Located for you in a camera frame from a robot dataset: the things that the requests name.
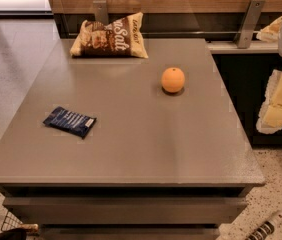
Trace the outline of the blue rxbar blueberry wrapper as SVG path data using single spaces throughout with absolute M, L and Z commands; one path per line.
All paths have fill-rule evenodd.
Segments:
M 57 107 L 43 121 L 43 124 L 84 139 L 96 121 L 94 117 Z

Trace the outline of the orange fruit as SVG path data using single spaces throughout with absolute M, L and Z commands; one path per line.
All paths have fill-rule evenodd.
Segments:
M 180 68 L 167 68 L 161 76 L 161 85 L 169 93 L 179 92 L 185 84 L 185 75 Z

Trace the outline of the grey drawer cabinet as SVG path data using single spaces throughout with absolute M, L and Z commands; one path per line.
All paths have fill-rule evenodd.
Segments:
M 215 240 L 264 176 L 202 39 L 150 39 L 148 57 L 70 56 L 58 41 L 0 140 L 0 192 L 46 240 Z M 184 87 L 161 76 L 180 68 Z M 97 119 L 47 127 L 57 107 Z

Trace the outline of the brown white chips bag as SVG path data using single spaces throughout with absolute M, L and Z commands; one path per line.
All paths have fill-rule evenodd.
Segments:
M 143 13 L 135 13 L 104 25 L 85 20 L 75 39 L 70 54 L 81 56 L 132 56 L 147 58 L 140 32 Z

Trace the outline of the white power strip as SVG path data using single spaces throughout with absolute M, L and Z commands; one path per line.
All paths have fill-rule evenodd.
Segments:
M 282 224 L 282 210 L 273 213 L 257 229 L 255 229 L 245 240 L 265 240 L 275 232 L 275 229 Z

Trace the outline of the right metal bracket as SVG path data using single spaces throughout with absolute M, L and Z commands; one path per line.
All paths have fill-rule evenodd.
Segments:
M 250 47 L 254 30 L 265 3 L 266 0 L 250 0 L 239 31 L 234 39 L 239 49 L 247 49 Z

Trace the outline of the metal bracket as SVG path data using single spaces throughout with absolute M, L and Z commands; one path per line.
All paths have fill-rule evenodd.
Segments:
M 234 39 L 239 49 L 247 49 L 250 47 L 254 30 L 265 3 L 266 0 L 250 0 L 239 31 Z
M 109 15 L 106 0 L 94 0 L 93 12 L 95 20 L 105 25 L 109 23 Z

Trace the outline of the left metal bracket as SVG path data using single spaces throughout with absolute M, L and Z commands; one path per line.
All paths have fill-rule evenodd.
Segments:
M 93 12 L 95 20 L 105 25 L 109 23 L 109 15 L 106 0 L 94 0 Z

